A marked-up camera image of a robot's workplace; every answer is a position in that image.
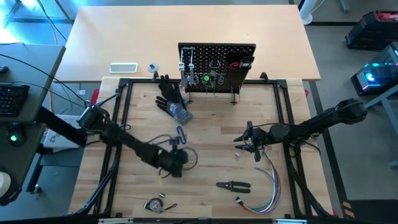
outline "black pegboard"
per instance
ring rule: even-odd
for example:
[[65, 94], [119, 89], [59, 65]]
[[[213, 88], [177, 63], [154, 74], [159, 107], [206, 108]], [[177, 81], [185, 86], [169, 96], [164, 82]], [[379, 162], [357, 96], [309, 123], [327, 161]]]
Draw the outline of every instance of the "black pegboard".
[[[255, 44], [179, 43], [178, 51], [180, 58], [181, 53], [183, 53], [182, 62], [185, 65], [186, 76], [190, 75], [189, 64], [192, 53], [190, 48], [192, 47], [194, 73], [199, 82], [196, 85], [187, 84], [185, 92], [239, 93], [240, 86], [231, 85], [231, 77], [228, 76], [229, 64], [239, 62], [241, 57], [253, 56], [256, 49]], [[212, 70], [216, 72], [214, 87], [210, 82], [203, 84], [201, 81], [203, 76], [209, 75]], [[248, 71], [242, 70], [241, 75], [246, 76]]]

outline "wooden table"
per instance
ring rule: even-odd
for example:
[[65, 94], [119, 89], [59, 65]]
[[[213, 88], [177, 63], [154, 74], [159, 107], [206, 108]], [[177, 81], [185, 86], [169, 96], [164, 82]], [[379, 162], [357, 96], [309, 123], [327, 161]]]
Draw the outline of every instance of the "wooden table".
[[[104, 77], [99, 93], [103, 100], [114, 93], [119, 78]], [[296, 123], [310, 118], [307, 99], [301, 80], [288, 80], [289, 95]], [[124, 108], [121, 100], [119, 120]], [[158, 109], [155, 97], [160, 95], [156, 84], [135, 83], [132, 89], [131, 103], [127, 124], [131, 133], [141, 141], [148, 141], [160, 134], [177, 135], [176, 120]], [[192, 170], [183, 173], [182, 178], [168, 177], [160, 181], [158, 170], [141, 162], [135, 152], [124, 147], [119, 167], [118, 180], [113, 201], [112, 214], [123, 212], [125, 217], [208, 217], [208, 218], [282, 218], [284, 214], [293, 214], [284, 152], [281, 144], [268, 147], [269, 156], [278, 170], [282, 182], [282, 195], [279, 206], [268, 215], [256, 215], [246, 211], [235, 202], [240, 196], [249, 206], [262, 205], [272, 195], [272, 182], [254, 167], [268, 169], [263, 159], [254, 162], [253, 154], [239, 152], [236, 160], [233, 139], [246, 129], [246, 122], [253, 124], [278, 122], [273, 88], [270, 85], [243, 85], [241, 101], [236, 105], [230, 103], [229, 94], [192, 93], [193, 103], [188, 110], [193, 119], [183, 128], [187, 135], [187, 145], [194, 148], [199, 156], [198, 164]], [[114, 101], [106, 103], [103, 108], [113, 111]], [[86, 148], [76, 182], [70, 211], [77, 211], [89, 199], [98, 185], [105, 145], [94, 144]], [[322, 164], [317, 150], [302, 147], [302, 160], [308, 188], [326, 210], [331, 212], [328, 189], [323, 175]], [[250, 194], [237, 194], [216, 187], [216, 182], [230, 180], [252, 184]], [[142, 208], [144, 202], [166, 194], [165, 206], [177, 203], [178, 206], [161, 214]], [[299, 202], [303, 209], [302, 194], [298, 192]], [[103, 207], [107, 194], [103, 197]]]
[[127, 76], [151, 76], [147, 66], [158, 63], [180, 78], [179, 42], [256, 44], [248, 78], [320, 79], [296, 5], [81, 7], [56, 77], [100, 82], [111, 63], [137, 62]]

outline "black glove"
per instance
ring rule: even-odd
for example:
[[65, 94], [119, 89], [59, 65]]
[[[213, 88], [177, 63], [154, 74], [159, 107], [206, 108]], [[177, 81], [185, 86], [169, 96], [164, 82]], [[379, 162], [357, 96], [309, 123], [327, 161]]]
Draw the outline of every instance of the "black glove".
[[168, 113], [181, 124], [185, 124], [192, 118], [192, 114], [183, 107], [183, 103], [174, 103], [160, 96], [156, 96], [155, 102], [157, 107]]
[[187, 111], [185, 103], [180, 93], [177, 83], [170, 82], [169, 75], [160, 76], [159, 88], [162, 91], [162, 97], [156, 96], [156, 105], [161, 110], [172, 116], [181, 124], [185, 124], [192, 118], [192, 114]]
[[174, 85], [170, 82], [169, 75], [160, 76], [159, 88], [162, 91], [162, 96], [173, 103], [181, 103], [183, 108], [186, 110], [185, 104], [183, 103], [183, 98], [180, 93], [180, 88], [178, 83]]

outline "colorful wires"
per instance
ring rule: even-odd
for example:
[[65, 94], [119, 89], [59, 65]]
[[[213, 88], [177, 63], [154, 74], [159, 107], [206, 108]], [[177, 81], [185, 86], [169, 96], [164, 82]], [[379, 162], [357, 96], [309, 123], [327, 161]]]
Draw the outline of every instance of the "colorful wires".
[[265, 171], [264, 169], [260, 169], [258, 167], [255, 167], [255, 169], [267, 174], [267, 176], [269, 176], [271, 178], [271, 180], [273, 181], [274, 188], [273, 188], [273, 191], [272, 191], [271, 199], [263, 206], [250, 207], [250, 206], [245, 205], [243, 203], [243, 201], [239, 197], [236, 198], [236, 203], [240, 204], [240, 206], [242, 206], [246, 210], [248, 210], [250, 212], [253, 212], [253, 213], [256, 213], [256, 214], [267, 214], [267, 213], [271, 213], [272, 211], [274, 211], [275, 208], [279, 204], [280, 194], [282, 193], [282, 184], [280, 183], [279, 174], [276, 171], [276, 168], [275, 168], [274, 164], [269, 159], [269, 157], [267, 155], [267, 152], [264, 151], [263, 153], [265, 154], [265, 157], [266, 157], [268, 163], [270, 164], [271, 174], [268, 173], [267, 171]]

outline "desk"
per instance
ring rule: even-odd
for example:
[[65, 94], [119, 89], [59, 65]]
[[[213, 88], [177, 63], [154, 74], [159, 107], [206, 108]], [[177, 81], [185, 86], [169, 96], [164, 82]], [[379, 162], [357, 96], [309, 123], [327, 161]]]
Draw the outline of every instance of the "desk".
[[296, 5], [81, 7], [56, 77], [100, 82], [111, 63], [137, 62], [123, 76], [152, 76], [147, 66], [158, 63], [159, 74], [181, 78], [179, 42], [256, 44], [248, 78], [320, 79]]
[[[119, 78], [104, 77], [98, 100], [111, 96], [118, 83]], [[288, 85], [294, 120], [301, 123], [310, 118], [302, 81], [288, 80]], [[155, 83], [133, 85], [127, 124], [131, 125], [130, 134], [141, 141], [148, 141], [160, 134], [177, 134], [176, 120], [156, 107], [157, 95], [160, 95], [160, 90]], [[122, 96], [118, 122], [125, 97], [126, 91]], [[229, 94], [191, 94], [193, 103], [188, 105], [188, 110], [193, 114], [193, 119], [183, 128], [187, 135], [186, 146], [197, 151], [199, 160], [198, 165], [184, 172], [182, 178], [168, 177], [160, 183], [155, 168], [141, 162], [133, 150], [123, 147], [112, 214], [123, 212], [125, 217], [152, 218], [281, 218], [286, 213], [292, 214], [292, 199], [281, 144], [268, 147], [269, 156], [282, 182], [280, 204], [273, 213], [250, 213], [235, 202], [234, 199], [239, 194], [216, 187], [216, 182], [230, 180], [251, 183], [252, 192], [239, 195], [250, 206], [264, 204], [272, 194], [271, 181], [263, 173], [254, 170], [255, 166], [267, 167], [267, 163], [264, 160], [255, 163], [253, 155], [248, 152], [240, 152], [241, 157], [235, 160], [234, 153], [237, 150], [234, 149], [236, 144], [233, 139], [246, 129], [248, 120], [253, 124], [278, 122], [273, 88], [266, 85], [243, 85], [238, 104], [232, 105], [230, 97]], [[114, 100], [103, 105], [103, 108], [113, 111], [113, 106]], [[72, 197], [71, 212], [81, 208], [97, 187], [104, 149], [102, 143], [86, 148]], [[303, 146], [302, 160], [308, 188], [323, 207], [331, 212], [318, 151]], [[160, 192], [166, 194], [165, 206], [173, 203], [178, 203], [178, 206], [161, 214], [142, 208], [144, 202], [157, 197]], [[301, 210], [304, 211], [301, 193], [298, 196]], [[104, 194], [102, 207], [106, 204], [106, 199], [107, 193]]]
[[[55, 71], [58, 68], [64, 51], [64, 46], [59, 45], [0, 45], [0, 54], [29, 63], [47, 72], [50, 76], [55, 75]], [[9, 67], [9, 71], [6, 74], [0, 75], [0, 83], [23, 81], [42, 86], [46, 89], [51, 85], [51, 77], [18, 61], [0, 56], [0, 65]], [[18, 117], [0, 117], [0, 165], [10, 174], [17, 184], [22, 186], [40, 144], [40, 140], [42, 139], [46, 125], [39, 123], [24, 125], [27, 141], [20, 147], [14, 147], [9, 144], [5, 135], [6, 128], [11, 121], [19, 123], [31, 123], [35, 121], [47, 94], [47, 90], [27, 83], [17, 84], [29, 85], [29, 95]]]

